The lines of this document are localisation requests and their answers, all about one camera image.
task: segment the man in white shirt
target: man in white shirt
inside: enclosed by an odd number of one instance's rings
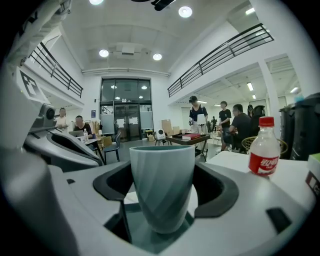
[[[63,107],[60,108],[59,114],[60,116],[56,118],[55,127],[57,127],[58,129],[61,129],[62,131],[67,130],[69,125],[67,124],[66,109]]]

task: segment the gray cup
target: gray cup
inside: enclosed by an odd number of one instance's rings
[[[187,213],[195,148],[132,147],[130,158],[136,195],[147,222],[157,233],[175,232]]]

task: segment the red bottle label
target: red bottle label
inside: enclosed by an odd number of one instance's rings
[[[279,156],[276,157],[263,157],[250,153],[249,169],[258,175],[270,175],[276,170]]]

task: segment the laptop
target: laptop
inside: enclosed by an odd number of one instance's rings
[[[74,130],[74,131],[69,131],[69,134],[74,137],[82,137],[84,135],[84,131],[83,130]]]

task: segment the man in black shirt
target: man in black shirt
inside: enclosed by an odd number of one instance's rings
[[[234,119],[229,128],[229,132],[234,133],[237,130],[238,134],[234,136],[233,140],[234,144],[238,146],[241,144],[243,139],[250,137],[251,131],[251,119],[243,112],[244,109],[241,104],[236,104],[233,106],[232,113],[234,115]]]
[[[229,127],[230,127],[230,118],[231,118],[231,112],[229,109],[227,109],[228,103],[226,101],[221,101],[220,106],[222,110],[219,112],[219,129],[222,132],[221,134],[221,151],[224,151],[229,146],[230,143],[226,143],[226,137],[228,136]]]
[[[189,114],[189,124],[191,125],[191,133],[193,134],[200,134],[201,130],[199,129],[198,125],[198,115],[204,114],[205,121],[208,120],[208,113],[204,106],[201,106],[198,103],[198,99],[196,96],[191,96],[189,102],[192,104],[192,108],[190,108]]]
[[[85,131],[86,129],[88,133],[88,139],[92,139],[93,136],[90,125],[88,123],[84,123],[84,120],[81,115],[78,115],[75,118],[75,124],[76,126],[74,127],[74,131]]]

